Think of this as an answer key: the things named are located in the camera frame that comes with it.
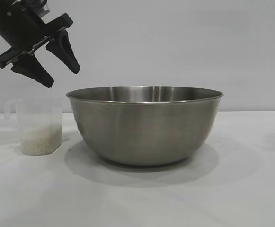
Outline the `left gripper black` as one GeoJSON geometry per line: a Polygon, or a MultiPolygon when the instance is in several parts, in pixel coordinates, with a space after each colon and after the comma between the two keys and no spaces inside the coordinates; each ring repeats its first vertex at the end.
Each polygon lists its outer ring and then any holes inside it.
{"type": "Polygon", "coordinates": [[[11,70],[51,88],[54,79],[43,68],[34,52],[46,44],[46,50],[61,60],[72,73],[80,65],[73,53],[68,32],[73,21],[66,13],[45,23],[38,15],[46,1],[0,0],[0,36],[10,49],[0,55],[0,67],[13,62],[11,70]]]}

